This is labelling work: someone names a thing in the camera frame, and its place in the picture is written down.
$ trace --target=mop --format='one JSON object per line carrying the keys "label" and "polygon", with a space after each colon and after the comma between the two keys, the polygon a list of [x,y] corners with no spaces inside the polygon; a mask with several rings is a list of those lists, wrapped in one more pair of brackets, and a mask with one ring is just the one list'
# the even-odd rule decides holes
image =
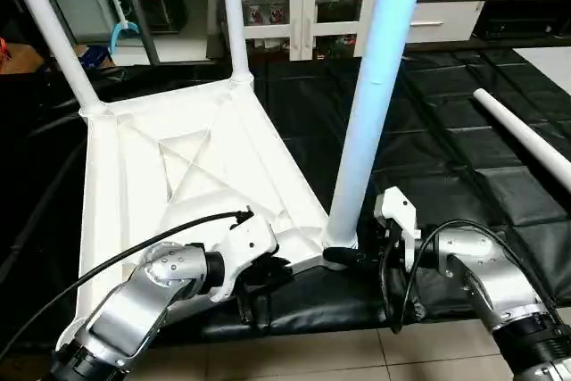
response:
{"label": "mop", "polygon": [[113,5],[115,6],[115,11],[119,16],[119,22],[115,24],[115,28],[113,29],[113,32],[111,34],[111,43],[109,45],[109,50],[111,51],[111,54],[115,54],[115,51],[117,49],[117,38],[119,37],[121,31],[133,30],[134,32],[138,33],[139,28],[134,22],[127,21],[127,19],[125,18],[125,14],[121,9],[121,0],[112,0],[112,1]]}

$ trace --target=cabinet handle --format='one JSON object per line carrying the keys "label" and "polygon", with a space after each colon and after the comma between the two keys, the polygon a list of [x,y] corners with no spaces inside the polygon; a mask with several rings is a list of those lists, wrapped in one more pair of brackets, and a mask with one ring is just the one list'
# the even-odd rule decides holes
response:
{"label": "cabinet handle", "polygon": [[292,20],[292,35],[291,35],[291,39],[292,39],[292,48],[297,50],[297,19],[293,19]]}
{"label": "cabinet handle", "polygon": [[311,37],[310,37],[311,19],[305,19],[305,31],[303,32],[303,38],[305,39],[305,49],[311,49]]}
{"label": "cabinet handle", "polygon": [[443,21],[420,21],[420,22],[412,22],[410,24],[411,27],[438,27],[444,24]]}

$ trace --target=cabinet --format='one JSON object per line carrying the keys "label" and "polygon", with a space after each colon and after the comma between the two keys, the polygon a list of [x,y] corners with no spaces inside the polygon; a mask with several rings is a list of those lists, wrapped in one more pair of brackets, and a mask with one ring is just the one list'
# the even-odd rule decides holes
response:
{"label": "cabinet", "polygon": [[242,0],[250,53],[282,51],[310,60],[361,55],[373,0]]}
{"label": "cabinet", "polygon": [[[374,0],[242,0],[250,54],[362,56]],[[484,0],[418,0],[409,43],[468,40]]]}

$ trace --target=white drawer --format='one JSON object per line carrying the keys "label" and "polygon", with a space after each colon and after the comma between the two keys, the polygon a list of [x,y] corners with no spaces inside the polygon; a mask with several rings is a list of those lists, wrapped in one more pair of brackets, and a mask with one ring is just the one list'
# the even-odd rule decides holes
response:
{"label": "white drawer", "polygon": [[468,40],[484,1],[417,4],[407,43]]}

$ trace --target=black mat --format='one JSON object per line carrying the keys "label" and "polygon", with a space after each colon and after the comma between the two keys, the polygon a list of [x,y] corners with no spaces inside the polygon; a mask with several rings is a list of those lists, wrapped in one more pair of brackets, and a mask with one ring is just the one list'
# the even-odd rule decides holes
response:
{"label": "black mat", "polygon": [[[269,63],[252,71],[256,94],[326,210],[358,68],[351,59]],[[97,72],[91,79],[112,101],[227,76],[223,66],[172,66]],[[0,78],[9,207],[0,261],[10,265],[0,271],[2,344],[77,277],[87,128],[61,75]],[[473,103],[478,87],[571,158],[571,97],[513,51],[412,54],[401,65],[363,219],[378,192],[399,186],[421,226],[466,218],[503,229],[516,251],[545,272],[558,304],[569,305],[571,199]],[[9,254],[13,263],[6,262]],[[418,293],[428,321],[473,316],[463,293],[435,272],[419,272]],[[381,327],[379,301],[375,283],[362,275],[312,269],[256,301],[254,328],[241,324],[236,303],[227,302],[163,329],[158,343]],[[17,348],[53,347],[74,302],[75,296],[61,301]]]}

